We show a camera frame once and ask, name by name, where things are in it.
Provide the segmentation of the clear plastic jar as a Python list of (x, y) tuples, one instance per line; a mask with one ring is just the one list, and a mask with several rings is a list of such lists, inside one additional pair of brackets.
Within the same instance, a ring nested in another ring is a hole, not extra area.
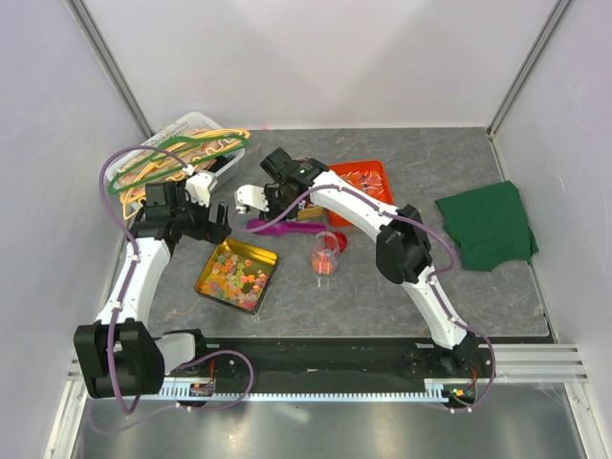
[(315, 236), (312, 247), (311, 266), (317, 275), (320, 288), (325, 278), (332, 275), (339, 265), (340, 244), (330, 231), (322, 231)]

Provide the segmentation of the purple plastic scoop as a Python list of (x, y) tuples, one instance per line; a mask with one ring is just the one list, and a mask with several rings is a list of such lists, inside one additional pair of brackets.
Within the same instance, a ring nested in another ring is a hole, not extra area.
[(326, 231), (324, 224), (279, 221), (276, 223), (251, 219), (247, 223), (248, 232), (264, 236), (281, 236), (290, 233), (317, 234)]

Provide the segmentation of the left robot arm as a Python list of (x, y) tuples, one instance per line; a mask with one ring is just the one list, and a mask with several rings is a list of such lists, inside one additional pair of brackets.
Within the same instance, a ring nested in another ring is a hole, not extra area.
[(76, 355), (94, 399), (154, 395), (180, 367), (189, 376), (207, 371), (209, 352), (196, 329), (154, 338), (147, 327), (153, 296), (171, 256), (187, 237), (219, 245), (230, 235), (228, 209), (211, 219), (216, 178), (207, 172), (186, 180), (149, 184), (144, 205), (128, 231), (124, 264), (95, 321), (74, 334)]

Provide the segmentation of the gold tin lollipops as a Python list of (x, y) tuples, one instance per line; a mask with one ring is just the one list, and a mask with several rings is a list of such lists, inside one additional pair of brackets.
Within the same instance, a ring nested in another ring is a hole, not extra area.
[[(299, 192), (302, 193), (314, 185), (314, 179), (321, 173), (327, 172), (329, 166), (311, 157), (298, 157), (297, 183)], [(310, 196), (303, 198), (299, 202), (297, 212), (298, 221), (312, 220), (323, 214), (323, 208), (316, 206)]]

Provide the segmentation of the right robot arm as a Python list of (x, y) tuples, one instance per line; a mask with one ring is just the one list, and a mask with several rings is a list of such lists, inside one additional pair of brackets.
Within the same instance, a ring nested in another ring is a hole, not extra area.
[(360, 229), (375, 243), (379, 273), (401, 286), (425, 319), (440, 369), (456, 377), (471, 367), (477, 338), (441, 286), (441, 271), (434, 267), (429, 241), (439, 236), (423, 224), (415, 207), (384, 203), (349, 185), (320, 161), (294, 159), (281, 148), (260, 166), (272, 179), (264, 186), (265, 205), (260, 212), (264, 219), (289, 216), (308, 199)]

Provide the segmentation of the gold square tin star candies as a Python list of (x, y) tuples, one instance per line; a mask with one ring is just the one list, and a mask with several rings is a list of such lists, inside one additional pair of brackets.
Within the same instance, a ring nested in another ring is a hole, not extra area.
[(196, 280), (195, 292), (256, 316), (278, 264), (275, 252), (228, 237), (214, 249)]

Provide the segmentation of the red jar lid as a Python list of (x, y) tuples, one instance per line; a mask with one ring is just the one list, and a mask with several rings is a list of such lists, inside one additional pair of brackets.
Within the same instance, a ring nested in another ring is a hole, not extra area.
[(338, 241), (339, 252), (344, 252), (348, 246), (348, 239), (346, 235), (341, 231), (333, 231), (333, 234)]

